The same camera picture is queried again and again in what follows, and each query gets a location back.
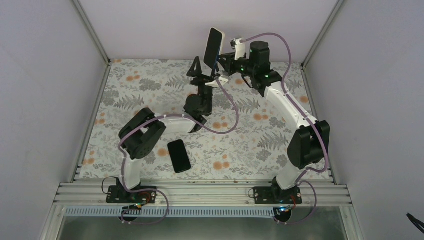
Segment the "black phone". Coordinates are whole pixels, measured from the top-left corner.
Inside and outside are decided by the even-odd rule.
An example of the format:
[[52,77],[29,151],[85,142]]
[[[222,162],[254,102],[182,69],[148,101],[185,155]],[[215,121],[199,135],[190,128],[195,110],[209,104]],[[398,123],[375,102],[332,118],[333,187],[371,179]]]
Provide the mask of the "black phone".
[[176,174],[186,172],[192,168],[184,141],[181,139],[167,144],[172,166]]

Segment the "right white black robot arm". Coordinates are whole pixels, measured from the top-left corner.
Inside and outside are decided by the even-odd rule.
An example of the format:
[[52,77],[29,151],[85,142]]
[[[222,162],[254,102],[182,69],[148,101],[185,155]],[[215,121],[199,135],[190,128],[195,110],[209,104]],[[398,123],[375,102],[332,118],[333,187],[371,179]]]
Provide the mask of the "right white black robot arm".
[[323,173],[329,168],[328,145],[330,126],[308,113],[288,91],[285,75],[271,68],[269,44],[253,41],[246,48],[246,40],[233,39],[232,53],[222,54],[218,62],[229,75],[248,77],[251,86],[270,102],[290,127],[294,135],[287,148],[289,163],[273,180],[271,198],[278,204],[290,197],[290,189],[297,186],[308,172]]

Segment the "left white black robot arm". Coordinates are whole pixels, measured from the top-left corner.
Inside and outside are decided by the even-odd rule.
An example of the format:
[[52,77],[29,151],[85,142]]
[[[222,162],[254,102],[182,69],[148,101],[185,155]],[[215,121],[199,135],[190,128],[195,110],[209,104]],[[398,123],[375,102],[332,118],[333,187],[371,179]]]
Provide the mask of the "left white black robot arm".
[[124,154],[119,196],[128,203],[139,197],[141,159],[152,152],[162,135],[198,132],[212,114],[214,87],[208,84],[213,79],[202,73],[199,57],[194,59],[186,75],[192,79],[191,85],[197,87],[197,93],[187,97],[182,114],[159,116],[145,107],[118,134],[118,149]]

